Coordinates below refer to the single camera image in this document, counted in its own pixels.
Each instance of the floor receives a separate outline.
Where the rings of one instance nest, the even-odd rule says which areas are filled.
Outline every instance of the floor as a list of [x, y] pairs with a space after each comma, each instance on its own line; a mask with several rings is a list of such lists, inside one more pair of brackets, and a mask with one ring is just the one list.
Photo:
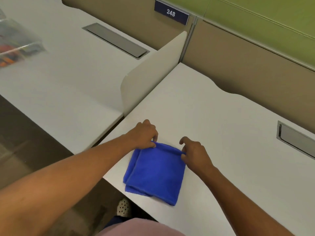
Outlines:
[[[71, 152], [0, 96], [0, 189], [71, 155]], [[116, 214], [116, 207], [122, 198], [122, 193], [101, 179], [45, 235], [95, 235]], [[133, 203], [132, 209], [136, 217], [150, 218]]]

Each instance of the right hand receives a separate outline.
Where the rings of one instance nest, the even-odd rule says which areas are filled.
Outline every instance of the right hand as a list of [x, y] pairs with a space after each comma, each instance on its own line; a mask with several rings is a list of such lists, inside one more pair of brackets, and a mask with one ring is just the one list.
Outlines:
[[186, 152], [186, 155], [182, 154], [181, 159], [197, 176], [201, 177], [215, 168], [206, 149], [200, 142], [194, 142], [188, 137], [183, 137], [179, 144], [185, 144], [182, 151]]

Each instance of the pink shirt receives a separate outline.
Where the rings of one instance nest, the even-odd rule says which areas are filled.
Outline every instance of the pink shirt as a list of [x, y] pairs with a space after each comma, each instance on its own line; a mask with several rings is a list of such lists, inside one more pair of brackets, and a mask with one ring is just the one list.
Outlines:
[[105, 228], [96, 236], [184, 236], [184, 234], [164, 224], [146, 220], [130, 219], [124, 223]]

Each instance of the hand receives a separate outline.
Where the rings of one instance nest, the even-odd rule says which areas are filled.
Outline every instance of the hand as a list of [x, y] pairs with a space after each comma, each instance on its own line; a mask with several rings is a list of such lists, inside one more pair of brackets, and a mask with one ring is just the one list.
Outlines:
[[157, 141], [158, 132], [155, 126], [146, 119], [143, 123], [139, 122], [126, 136], [133, 143], [134, 149], [154, 148], [156, 145], [151, 140]]
[[181, 158], [197, 176], [201, 177], [202, 174], [214, 168], [206, 149], [200, 142], [194, 142], [188, 137], [183, 137], [179, 144], [182, 145], [183, 143], [185, 146], [182, 151], [186, 155], [182, 154]]

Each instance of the blue towel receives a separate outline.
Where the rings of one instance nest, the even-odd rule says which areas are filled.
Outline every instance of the blue towel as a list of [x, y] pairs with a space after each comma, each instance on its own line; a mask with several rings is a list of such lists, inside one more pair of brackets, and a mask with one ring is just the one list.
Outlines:
[[184, 177], [182, 151], [156, 143], [156, 148], [136, 149], [124, 176], [125, 191], [155, 196], [174, 206]]

